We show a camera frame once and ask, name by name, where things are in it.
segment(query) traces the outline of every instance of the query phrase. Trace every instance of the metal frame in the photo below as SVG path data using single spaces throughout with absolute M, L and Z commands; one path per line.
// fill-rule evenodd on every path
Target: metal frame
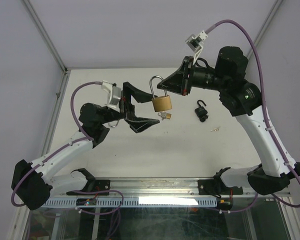
M 279 8 L 283 5 L 284 1 L 285 0 L 276 0 L 275 1 L 274 5 L 272 6 L 268 16 L 266 17 L 263 25 L 261 26 L 261 28 L 254 40 L 256 47 L 259 46 L 263 36 L 267 32 L 267 29 L 269 28 L 275 15 L 278 13 Z M 60 67 L 60 69 L 63 72 L 63 76 L 60 81 L 59 91 L 56 93 L 57 98 L 55 101 L 55 105 L 53 107 L 51 120 L 49 122 L 48 129 L 45 134 L 44 145 L 41 150 L 41 155 L 44 155 L 49 152 L 51 144 L 52 144 L 52 140 L 53 140 L 54 132 L 56 129 L 60 109 L 62 106 L 63 98 L 65 95 L 66 87 L 67 87 L 68 80 L 69 80 L 70 71 L 68 71 L 68 69 L 65 66 L 62 58 L 60 57 L 57 49 L 55 48 L 51 38 L 49 37 L 45 27 L 42 24 L 37 12 L 35 11 L 33 5 L 31 4 L 31 0 L 21 0 L 21 2 L 23 3 L 23 5 L 24 5 L 25 9 L 27 10 L 29 16 L 31 17 L 33 23 L 35 24 L 37 30 L 39 31 L 47 48 L 49 49 L 49 51 L 51 52 L 56 63 L 58 64 L 58 66 Z M 250 59 L 252 55 L 253 55 L 253 52 L 250 49 L 250 51 L 247 54 L 248 59 Z M 87 69 L 87 68 L 72 67 L 71 69 Z M 175 179 L 175 181 L 178 181 L 179 184 L 182 183 L 182 180 L 185 180 L 185 181 L 188 181 L 187 183 L 189 185 L 170 186 L 170 188 L 163 187 L 161 190 L 161 193 L 163 193 L 164 191 L 166 191 L 166 193 L 168 193 L 169 191 L 170 191 L 170 193 L 173 193 L 174 191 L 177 190 L 178 195 L 180 195 L 180 196 L 186 196 L 186 195 L 190 194 L 190 196 L 192 197 L 193 195 L 191 195 L 191 193 L 196 192 L 195 191 L 196 187 L 194 185 L 194 181 L 196 182 L 198 179 L 203 179 L 203 178 L 187 178 L 187 179 L 177 178 L 177 179 Z M 148 189 L 148 186 L 146 186 L 146 184 L 149 183 L 149 180 L 156 181 L 158 184 L 160 184 L 160 183 L 164 183 L 164 182 L 169 183 L 169 181 L 171 181 L 172 179 L 171 178 L 143 178 L 143 179 L 140 179 L 140 178 L 112 178 L 111 179 L 111 187 L 123 191 L 125 193 L 125 195 L 128 197 L 128 196 L 136 195 L 136 192 L 135 192 L 136 189 L 139 190 L 140 194 L 146 193 L 147 189 Z M 151 192 L 152 194 L 160 194 L 159 188 L 150 189 L 150 190 L 152 190 L 152 192 Z M 236 195 L 233 197 L 234 198 L 246 198 L 246 197 L 248 197 L 248 195 L 253 197 L 254 193 L 255 192 L 252 189 L 246 188 L 246 189 L 244 189 L 244 195 Z M 288 192 L 288 190 L 282 191 L 279 194 L 279 196 L 283 197 L 285 201 L 288 201 L 288 202 L 292 201 L 291 197 L 289 197 L 290 193 Z M 287 225 L 288 231 L 291 235 L 291 239 L 300 240 L 300 220 L 298 218 L 296 210 L 294 208 L 286 207 L 282 203 L 280 203 L 280 206 L 281 206 L 282 217 L 286 221 L 286 225 Z M 16 213 L 12 219 L 12 223 L 11 223 L 10 230 L 8 232 L 7 239 L 9 239 L 9 240 L 23 239 L 25 229 L 27 227 L 28 215 L 29 215 L 28 208 L 19 207 L 16 209 Z

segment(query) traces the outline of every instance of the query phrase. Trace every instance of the brass padlock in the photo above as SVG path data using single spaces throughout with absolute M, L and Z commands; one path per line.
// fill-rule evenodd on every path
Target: brass padlock
M 153 104 L 154 111 L 157 113 L 157 112 L 164 112 L 172 109 L 170 96 L 167 94 L 167 91 L 164 91 L 165 96 L 155 97 L 154 88 L 152 87 L 153 79 L 161 79 L 161 81 L 163 81 L 164 79 L 161 76 L 153 76 L 150 79 L 150 89 L 153 96 L 152 104 Z

